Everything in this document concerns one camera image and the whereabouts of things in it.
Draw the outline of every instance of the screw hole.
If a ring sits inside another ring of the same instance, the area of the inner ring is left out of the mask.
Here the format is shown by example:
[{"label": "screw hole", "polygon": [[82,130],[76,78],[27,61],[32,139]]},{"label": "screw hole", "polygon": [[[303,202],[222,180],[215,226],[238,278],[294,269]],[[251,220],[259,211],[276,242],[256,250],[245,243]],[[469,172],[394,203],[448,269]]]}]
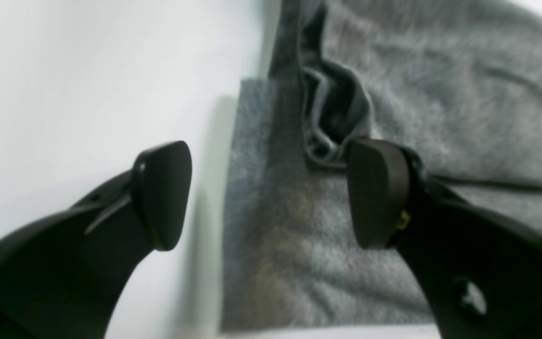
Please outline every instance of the screw hole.
[{"label": "screw hole", "polygon": [[480,319],[486,315],[488,304],[482,290],[472,281],[462,279],[455,285],[455,297],[462,311],[469,317]]}]

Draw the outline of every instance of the white table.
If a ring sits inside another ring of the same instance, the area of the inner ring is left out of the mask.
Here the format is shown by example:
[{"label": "white table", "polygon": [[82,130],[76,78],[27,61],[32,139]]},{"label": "white table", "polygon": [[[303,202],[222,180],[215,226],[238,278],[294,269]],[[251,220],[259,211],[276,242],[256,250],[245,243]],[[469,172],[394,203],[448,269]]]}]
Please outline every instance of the white table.
[{"label": "white table", "polygon": [[[542,0],[518,0],[542,13]],[[264,75],[279,0],[0,0],[0,238],[137,154],[188,142],[185,232],[138,266],[107,337],[218,337],[221,221],[239,80]],[[434,326],[241,338],[437,339]]]}]

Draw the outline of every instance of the gray fabric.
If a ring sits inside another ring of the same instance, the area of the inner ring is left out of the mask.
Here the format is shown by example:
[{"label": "gray fabric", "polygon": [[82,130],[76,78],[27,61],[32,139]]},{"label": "gray fabric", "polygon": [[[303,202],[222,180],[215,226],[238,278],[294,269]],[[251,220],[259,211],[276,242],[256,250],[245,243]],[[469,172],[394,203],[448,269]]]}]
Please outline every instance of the gray fabric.
[{"label": "gray fabric", "polygon": [[321,57],[363,82],[371,137],[435,174],[542,187],[542,19],[498,0],[328,4]]},{"label": "gray fabric", "polygon": [[346,180],[308,171],[293,83],[242,84],[224,209],[222,330],[429,322],[403,260],[363,251]]},{"label": "gray fabric", "polygon": [[497,0],[285,0],[270,77],[239,98],[223,331],[432,321],[400,257],[355,243],[327,168],[357,135],[542,231],[542,19]]}]

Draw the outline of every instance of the white surface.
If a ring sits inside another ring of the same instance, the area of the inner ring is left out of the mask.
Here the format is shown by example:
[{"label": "white surface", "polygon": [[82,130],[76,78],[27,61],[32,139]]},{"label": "white surface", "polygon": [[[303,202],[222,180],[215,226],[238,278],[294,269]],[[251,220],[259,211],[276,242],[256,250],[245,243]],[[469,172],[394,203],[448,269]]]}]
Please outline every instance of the white surface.
[{"label": "white surface", "polygon": [[[542,13],[542,0],[518,0]],[[175,251],[138,266],[109,339],[215,337],[221,220],[239,80],[264,73],[278,0],[0,0],[0,237],[64,210],[183,139],[194,180]],[[266,338],[435,339],[433,326]]]}]

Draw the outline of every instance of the gray cloth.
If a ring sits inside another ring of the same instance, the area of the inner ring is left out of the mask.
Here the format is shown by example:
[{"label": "gray cloth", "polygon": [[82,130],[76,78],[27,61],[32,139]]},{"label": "gray cloth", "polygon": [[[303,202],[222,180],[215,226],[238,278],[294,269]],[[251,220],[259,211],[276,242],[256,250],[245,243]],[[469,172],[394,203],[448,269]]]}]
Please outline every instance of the gray cloth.
[{"label": "gray cloth", "polygon": [[542,19],[496,0],[286,0],[270,77],[239,99],[222,330],[432,321],[396,253],[357,247],[335,170],[352,137],[411,146],[542,231]]}]

